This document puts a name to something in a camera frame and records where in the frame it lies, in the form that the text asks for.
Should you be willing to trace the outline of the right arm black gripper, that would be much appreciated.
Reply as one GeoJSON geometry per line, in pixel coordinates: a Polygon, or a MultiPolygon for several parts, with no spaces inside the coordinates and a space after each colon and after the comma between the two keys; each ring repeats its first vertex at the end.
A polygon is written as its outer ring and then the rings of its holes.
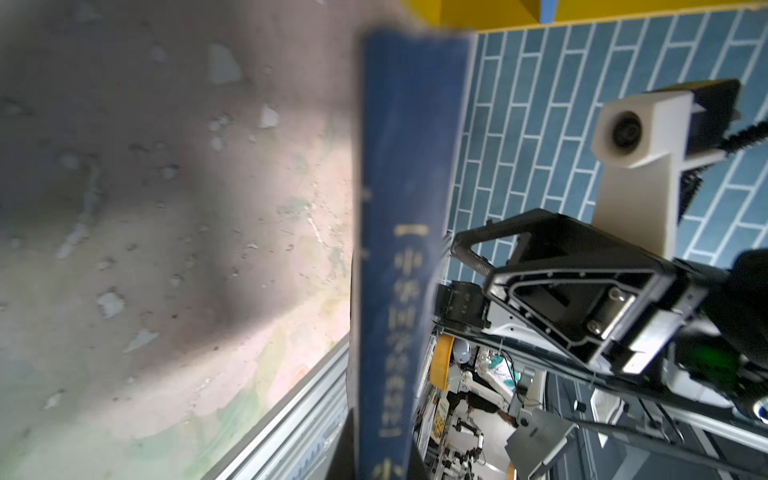
{"type": "Polygon", "coordinates": [[[666,260],[537,208],[454,235],[450,256],[484,294],[583,368],[634,383],[670,362],[706,384],[767,380],[767,253],[726,269],[666,260]],[[473,250],[515,237],[509,266],[473,250]]]}

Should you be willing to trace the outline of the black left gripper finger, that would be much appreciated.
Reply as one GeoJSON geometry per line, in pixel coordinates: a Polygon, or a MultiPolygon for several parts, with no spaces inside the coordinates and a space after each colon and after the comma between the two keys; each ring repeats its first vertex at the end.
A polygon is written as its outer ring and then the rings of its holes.
{"type": "Polygon", "coordinates": [[[326,480],[355,480],[355,411],[349,410],[326,473],[326,480]]]}

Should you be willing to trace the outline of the blue book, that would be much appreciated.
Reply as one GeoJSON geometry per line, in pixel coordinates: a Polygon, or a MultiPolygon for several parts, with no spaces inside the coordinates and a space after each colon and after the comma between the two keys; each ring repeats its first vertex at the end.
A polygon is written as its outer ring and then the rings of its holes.
{"type": "Polygon", "coordinates": [[[474,41],[377,27],[360,39],[353,475],[411,475],[414,406],[444,257],[474,41]]]}

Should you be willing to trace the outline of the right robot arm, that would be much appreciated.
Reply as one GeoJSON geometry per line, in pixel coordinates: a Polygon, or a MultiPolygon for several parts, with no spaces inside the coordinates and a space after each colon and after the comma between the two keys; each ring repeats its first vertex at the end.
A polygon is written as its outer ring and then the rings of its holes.
{"type": "Polygon", "coordinates": [[[767,447],[767,253],[667,260],[542,209],[457,234],[451,256],[509,326],[458,333],[512,359],[767,447]]]}

